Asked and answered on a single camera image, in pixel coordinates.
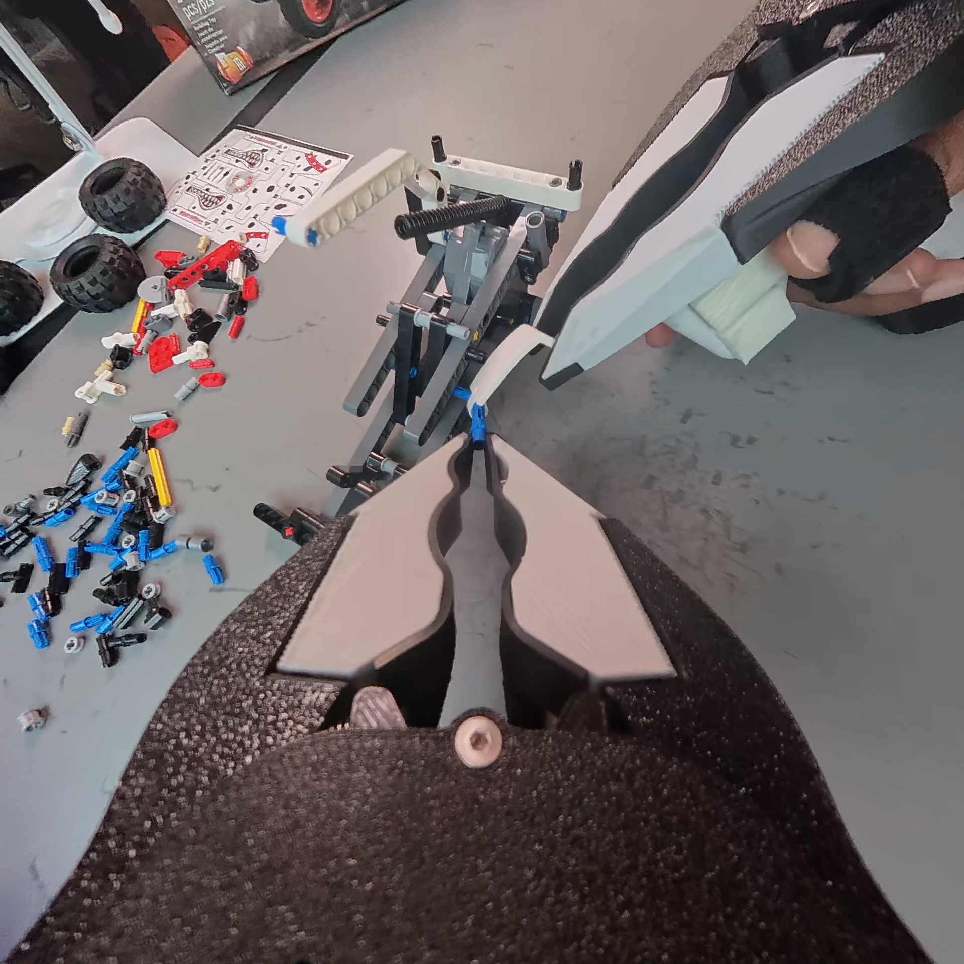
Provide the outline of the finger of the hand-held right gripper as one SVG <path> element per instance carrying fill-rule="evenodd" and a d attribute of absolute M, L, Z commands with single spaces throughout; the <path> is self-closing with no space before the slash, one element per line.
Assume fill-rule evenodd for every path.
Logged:
<path fill-rule="evenodd" d="M 559 270 L 542 308 L 544 326 L 572 309 L 621 264 L 705 173 L 726 139 L 759 102 L 736 74 L 705 83 L 628 162 Z"/>
<path fill-rule="evenodd" d="M 540 375 L 554 390 L 729 280 L 740 259 L 722 228 L 726 211 L 885 58 L 834 56 L 750 108 L 684 198 L 572 309 Z"/>

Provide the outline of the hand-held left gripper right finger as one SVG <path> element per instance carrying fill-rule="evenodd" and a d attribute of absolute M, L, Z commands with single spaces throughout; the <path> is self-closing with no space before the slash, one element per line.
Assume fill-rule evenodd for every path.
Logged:
<path fill-rule="evenodd" d="M 676 670 L 604 530 L 604 516 L 500 436 L 488 437 L 513 628 L 593 683 Z"/>

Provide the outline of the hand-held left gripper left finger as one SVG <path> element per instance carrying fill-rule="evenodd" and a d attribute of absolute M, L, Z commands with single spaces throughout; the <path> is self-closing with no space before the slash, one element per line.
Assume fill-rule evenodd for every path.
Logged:
<path fill-rule="evenodd" d="M 462 532 L 472 461 L 469 436 L 459 436 L 348 515 L 279 671 L 354 681 L 440 629 L 453 599 L 445 558 Z"/>

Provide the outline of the white curved toy panel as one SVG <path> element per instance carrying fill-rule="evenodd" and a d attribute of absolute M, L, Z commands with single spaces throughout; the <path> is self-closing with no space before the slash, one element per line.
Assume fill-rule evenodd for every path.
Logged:
<path fill-rule="evenodd" d="M 478 406 L 485 409 L 495 390 L 525 356 L 543 347 L 551 348 L 554 343 L 554 337 L 531 325 L 520 325 L 510 331 L 488 355 L 472 381 L 465 403 L 468 414 L 474 416 Z"/>

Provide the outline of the grey black toy chassis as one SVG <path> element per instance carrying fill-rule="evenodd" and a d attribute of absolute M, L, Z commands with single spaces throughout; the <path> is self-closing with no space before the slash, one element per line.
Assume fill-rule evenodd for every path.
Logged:
<path fill-rule="evenodd" d="M 525 170 L 446 152 L 431 140 L 443 200 L 405 189 L 408 211 L 393 223 L 422 260 L 401 299 L 377 316 L 382 328 L 344 400 L 364 417 L 387 380 L 391 389 L 350 462 L 334 465 L 328 514 L 357 508 L 423 458 L 470 428 L 468 384 L 520 325 L 536 319 L 532 286 L 548 268 L 568 214 L 582 202 L 583 162 L 566 175 Z"/>

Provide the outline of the grey desk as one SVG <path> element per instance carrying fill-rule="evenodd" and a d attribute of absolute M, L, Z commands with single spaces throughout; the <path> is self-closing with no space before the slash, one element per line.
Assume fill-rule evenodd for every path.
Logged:
<path fill-rule="evenodd" d="M 352 153 L 471 157 L 562 174 L 584 162 L 544 288 L 623 163 L 753 2 L 407 2 L 288 77 L 226 98 L 185 53 L 130 113 L 199 152 L 238 123 Z M 154 710 L 224 616 L 290 557 L 259 501 L 318 511 L 364 423 L 342 402 L 375 315 L 419 264 L 392 230 L 402 194 L 319 252 L 284 243 L 223 389 L 177 409 L 164 459 L 174 619 L 104 669 L 52 649 L 2 606 L 2 956 L 86 850 Z M 962 327 L 903 337 L 803 312 L 745 368 L 638 343 L 561 389 L 528 358 L 494 397 L 506 440 L 623 521 L 730 624 L 783 694 L 898 913 L 938 962 L 962 962 Z M 18 716 L 46 706 L 42 729 Z"/>

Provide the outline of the person's right hand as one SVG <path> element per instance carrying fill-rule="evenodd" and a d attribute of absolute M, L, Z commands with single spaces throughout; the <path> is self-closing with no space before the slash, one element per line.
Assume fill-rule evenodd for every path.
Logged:
<path fill-rule="evenodd" d="M 963 293 L 961 259 L 937 259 L 925 249 L 915 249 L 894 267 L 839 303 L 823 303 L 794 279 L 814 280 L 830 273 L 830 256 L 839 238 L 833 231 L 802 221 L 789 227 L 769 246 L 786 271 L 790 303 L 861 317 L 878 317 L 898 310 L 936 303 Z"/>

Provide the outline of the pile of blue black pins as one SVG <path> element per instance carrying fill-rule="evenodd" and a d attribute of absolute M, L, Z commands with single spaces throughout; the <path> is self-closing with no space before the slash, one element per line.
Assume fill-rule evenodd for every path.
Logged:
<path fill-rule="evenodd" d="M 101 665 L 112 668 L 122 650 L 146 643 L 174 618 L 163 564 L 193 553 L 202 578 L 222 587 L 213 539 L 170 535 L 175 517 L 160 449 L 139 431 L 113 462 L 85 453 L 60 485 L 3 505 L 2 593 L 24 599 L 30 645 L 54 647 L 68 594 L 90 581 L 92 609 L 62 624 L 63 649 L 72 656 L 91 642 Z"/>

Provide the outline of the pile of red white pieces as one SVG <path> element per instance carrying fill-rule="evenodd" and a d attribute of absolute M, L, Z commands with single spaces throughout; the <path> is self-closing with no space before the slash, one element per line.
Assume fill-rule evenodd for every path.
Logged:
<path fill-rule="evenodd" d="M 223 385 L 223 376 L 211 357 L 213 340 L 221 332 L 238 340 L 247 308 L 259 298 L 259 259 L 248 246 L 250 240 L 251 236 L 241 233 L 215 246 L 202 237 L 195 256 L 178 250 L 153 254 L 161 274 L 139 281 L 129 329 L 103 337 L 101 343 L 109 355 L 92 378 L 74 391 L 82 409 L 80 414 L 68 416 L 62 428 L 68 447 L 78 445 L 95 403 L 126 394 L 127 386 L 116 376 L 140 358 L 148 362 L 153 374 L 171 368 L 192 372 L 175 392 L 179 402 L 199 389 Z"/>

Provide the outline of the black toy set box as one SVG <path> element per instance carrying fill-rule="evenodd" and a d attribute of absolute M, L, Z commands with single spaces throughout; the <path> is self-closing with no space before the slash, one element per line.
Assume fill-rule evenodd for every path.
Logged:
<path fill-rule="evenodd" d="M 398 1 L 170 1 L 228 95 L 399 5 Z"/>

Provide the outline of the toy sticker sheet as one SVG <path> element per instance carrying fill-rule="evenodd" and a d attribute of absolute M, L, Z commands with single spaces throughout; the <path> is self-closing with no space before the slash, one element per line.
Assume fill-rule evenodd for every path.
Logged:
<path fill-rule="evenodd" d="M 260 261 L 283 242 L 275 227 L 331 187 L 350 153 L 235 127 L 169 194 L 166 216 L 214 244 L 242 241 Z"/>

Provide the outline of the black toy tyre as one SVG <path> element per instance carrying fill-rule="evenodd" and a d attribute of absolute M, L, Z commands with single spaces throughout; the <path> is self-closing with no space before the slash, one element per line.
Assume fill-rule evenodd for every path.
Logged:
<path fill-rule="evenodd" d="M 66 246 L 49 270 L 53 292 L 69 307 L 117 310 L 138 298 L 146 271 L 138 254 L 112 235 L 90 234 Z"/>
<path fill-rule="evenodd" d="M 130 234 L 154 223 L 167 197 L 160 178 L 145 164 L 120 157 L 104 161 L 84 179 L 78 199 L 97 225 Z"/>
<path fill-rule="evenodd" d="M 42 308 L 40 283 L 20 265 L 1 260 L 1 336 L 28 326 Z"/>

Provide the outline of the white book stand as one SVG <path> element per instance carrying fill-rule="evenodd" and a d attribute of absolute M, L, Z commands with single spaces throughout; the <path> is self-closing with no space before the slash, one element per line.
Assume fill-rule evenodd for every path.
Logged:
<path fill-rule="evenodd" d="M 171 192 L 198 162 L 195 154 L 144 117 L 128 119 L 92 137 L 5 26 L 1 27 L 1 38 L 4 53 L 43 99 L 74 151 L 73 158 L 59 171 L 2 213 L 2 259 L 51 261 L 81 236 L 108 232 L 86 215 L 79 201 L 84 179 L 107 160 L 127 157 L 142 162 L 161 179 L 165 192 Z"/>

